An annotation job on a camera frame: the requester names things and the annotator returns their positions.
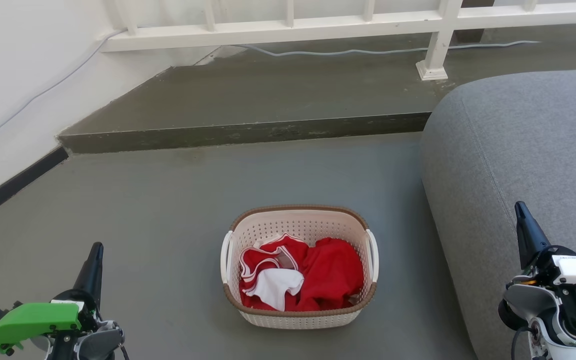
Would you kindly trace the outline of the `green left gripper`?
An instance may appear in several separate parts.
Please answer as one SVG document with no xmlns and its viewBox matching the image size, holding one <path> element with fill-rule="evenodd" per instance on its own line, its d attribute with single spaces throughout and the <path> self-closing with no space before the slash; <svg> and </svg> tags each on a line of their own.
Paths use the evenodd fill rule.
<svg viewBox="0 0 576 360">
<path fill-rule="evenodd" d="M 102 243 L 94 243 L 84 261 L 73 289 L 48 302 L 23 303 L 0 317 L 0 353 L 11 346 L 43 335 L 96 330 L 101 307 L 103 278 Z"/>
</svg>

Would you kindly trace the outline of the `cream plastic laundry basket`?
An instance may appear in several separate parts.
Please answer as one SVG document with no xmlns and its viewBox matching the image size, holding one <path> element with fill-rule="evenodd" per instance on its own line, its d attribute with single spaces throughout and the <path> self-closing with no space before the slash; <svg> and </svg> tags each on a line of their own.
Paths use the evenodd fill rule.
<svg viewBox="0 0 576 360">
<path fill-rule="evenodd" d="M 354 306 L 325 311 L 250 309 L 240 297 L 240 255 L 246 248 L 288 233 L 313 248 L 318 240 L 342 239 L 358 253 L 364 285 Z M 275 330 L 322 330 L 342 327 L 358 317 L 377 291 L 380 256 L 375 235 L 356 212 L 323 205 L 286 205 L 251 209 L 231 224 L 222 240 L 221 281 L 228 301 L 250 324 Z"/>
</svg>

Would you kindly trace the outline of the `grey fabric sofa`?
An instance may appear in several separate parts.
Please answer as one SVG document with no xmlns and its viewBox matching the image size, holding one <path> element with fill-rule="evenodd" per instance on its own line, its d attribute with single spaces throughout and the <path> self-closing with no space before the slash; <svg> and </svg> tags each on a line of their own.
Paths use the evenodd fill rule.
<svg viewBox="0 0 576 360">
<path fill-rule="evenodd" d="M 498 315 L 521 272 L 514 205 L 576 252 L 576 70 L 458 86 L 421 137 L 422 183 L 477 360 L 510 360 Z"/>
</svg>

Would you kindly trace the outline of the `black baseboard strip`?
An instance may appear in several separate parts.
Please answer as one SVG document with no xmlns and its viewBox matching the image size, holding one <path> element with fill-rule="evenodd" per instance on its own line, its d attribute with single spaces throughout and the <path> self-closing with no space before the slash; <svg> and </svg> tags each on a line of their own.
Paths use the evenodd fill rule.
<svg viewBox="0 0 576 360">
<path fill-rule="evenodd" d="M 58 146 L 48 153 L 48 155 L 32 164 L 32 166 L 29 166 L 7 180 L 7 182 L 0 185 L 0 206 L 25 189 L 25 187 L 36 182 L 36 180 L 48 173 L 48 171 L 54 169 L 68 159 L 69 154 L 66 149 L 62 146 Z"/>
</svg>

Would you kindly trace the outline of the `red jersey with white trim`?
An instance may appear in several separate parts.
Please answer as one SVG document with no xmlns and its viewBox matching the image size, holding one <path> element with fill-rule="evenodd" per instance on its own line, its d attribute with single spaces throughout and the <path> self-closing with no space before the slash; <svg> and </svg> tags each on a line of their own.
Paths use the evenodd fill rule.
<svg viewBox="0 0 576 360">
<path fill-rule="evenodd" d="M 309 249 L 310 246 L 306 242 L 288 233 L 245 248 L 239 258 L 238 291 L 242 305 L 250 309 L 278 312 L 263 303 L 258 296 L 249 296 L 249 291 L 254 289 L 259 273 L 265 269 L 291 269 L 302 274 Z M 292 296 L 287 293 L 285 301 L 284 312 L 295 312 L 298 294 Z"/>
</svg>

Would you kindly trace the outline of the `white cloth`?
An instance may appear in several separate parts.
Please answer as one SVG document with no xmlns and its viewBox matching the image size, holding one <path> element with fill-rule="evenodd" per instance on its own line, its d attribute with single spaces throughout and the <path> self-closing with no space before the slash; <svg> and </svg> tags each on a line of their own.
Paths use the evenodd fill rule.
<svg viewBox="0 0 576 360">
<path fill-rule="evenodd" d="M 256 279 L 254 289 L 249 296 L 257 296 L 265 305 L 284 312 L 286 310 L 286 294 L 297 296 L 304 283 L 304 276 L 295 269 L 268 268 L 263 269 Z"/>
</svg>

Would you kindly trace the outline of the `plain red garment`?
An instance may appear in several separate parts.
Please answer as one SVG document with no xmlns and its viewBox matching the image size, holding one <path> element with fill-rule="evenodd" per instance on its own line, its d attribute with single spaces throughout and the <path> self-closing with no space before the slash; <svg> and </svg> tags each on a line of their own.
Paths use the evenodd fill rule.
<svg viewBox="0 0 576 360">
<path fill-rule="evenodd" d="M 364 286 L 361 257 L 350 243 L 338 238 L 317 240 L 308 249 L 302 275 L 297 312 L 350 308 Z"/>
</svg>

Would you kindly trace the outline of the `white metal railing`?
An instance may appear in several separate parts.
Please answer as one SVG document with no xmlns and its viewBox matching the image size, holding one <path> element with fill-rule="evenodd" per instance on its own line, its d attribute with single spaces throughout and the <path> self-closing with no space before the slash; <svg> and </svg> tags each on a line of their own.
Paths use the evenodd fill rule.
<svg viewBox="0 0 576 360">
<path fill-rule="evenodd" d="M 483 28 L 542 27 L 576 24 L 576 0 L 517 0 L 517 5 L 464 7 L 463 0 L 439 0 L 433 10 L 375 13 L 377 0 L 365 0 L 361 14 L 296 18 L 294 0 L 285 0 L 281 20 L 215 20 L 205 0 L 199 25 L 141 27 L 130 17 L 127 0 L 115 0 L 125 29 L 102 42 L 102 52 L 292 43 L 382 35 L 430 34 L 425 59 L 416 64 L 423 81 L 447 79 L 444 61 L 455 31 Z"/>
</svg>

